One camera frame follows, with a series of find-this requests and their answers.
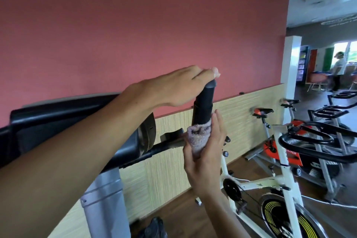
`red wall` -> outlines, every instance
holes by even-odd
[[[0,126],[24,104],[191,64],[219,68],[215,100],[280,81],[288,0],[0,2]]]

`red chain guard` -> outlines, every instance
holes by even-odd
[[[303,121],[301,121],[301,120],[292,121],[292,124],[294,126],[298,126],[302,123],[303,123]],[[306,133],[307,132],[304,130],[300,130],[297,132],[297,134],[299,134],[299,135],[304,135]],[[266,141],[266,143],[264,144],[264,151],[265,151],[266,155],[268,155],[269,157],[279,160],[279,154],[278,154],[278,151],[276,148],[274,136],[271,136],[268,139],[268,141]],[[300,155],[298,153],[293,152],[291,150],[286,150],[286,154],[288,156],[288,161],[290,164],[302,166]]]

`black and yellow flywheel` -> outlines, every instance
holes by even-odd
[[[292,237],[284,198],[268,193],[260,198],[259,203],[262,217],[275,237]],[[298,204],[295,204],[295,209],[303,238],[327,238],[323,227],[311,213]]]

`white ceiling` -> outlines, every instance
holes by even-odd
[[[287,26],[295,27],[357,13],[357,0],[324,7],[308,5],[305,0],[289,0]]]

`light wood wainscoting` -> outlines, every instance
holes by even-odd
[[[264,141],[261,119],[252,116],[256,107],[273,108],[267,122],[282,122],[284,85],[262,89],[214,103],[221,110],[231,142],[225,146],[231,162]],[[165,132],[187,129],[192,110],[156,119],[156,143]],[[190,187],[184,168],[181,148],[167,150],[138,164],[120,170],[124,184],[126,212],[130,222],[143,218]],[[50,238],[90,237],[86,219],[78,201],[51,233]]]

